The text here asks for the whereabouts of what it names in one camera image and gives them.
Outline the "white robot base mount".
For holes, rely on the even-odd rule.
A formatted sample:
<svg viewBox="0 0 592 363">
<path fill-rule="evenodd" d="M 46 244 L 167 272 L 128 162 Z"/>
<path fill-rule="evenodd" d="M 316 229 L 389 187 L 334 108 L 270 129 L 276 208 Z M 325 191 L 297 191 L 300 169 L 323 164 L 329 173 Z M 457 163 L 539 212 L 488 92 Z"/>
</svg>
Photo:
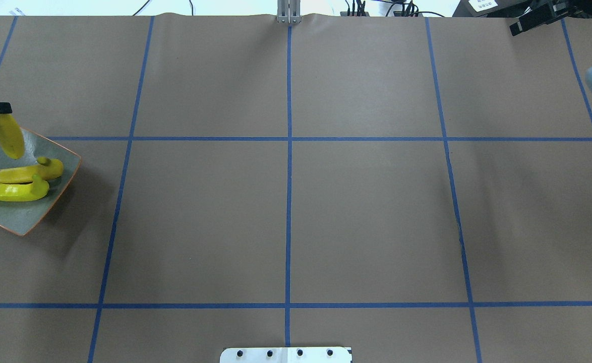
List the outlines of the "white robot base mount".
<svg viewBox="0 0 592 363">
<path fill-rule="evenodd" d="M 225 349 L 220 362 L 352 362 L 351 348 L 309 347 L 232 347 Z"/>
</svg>

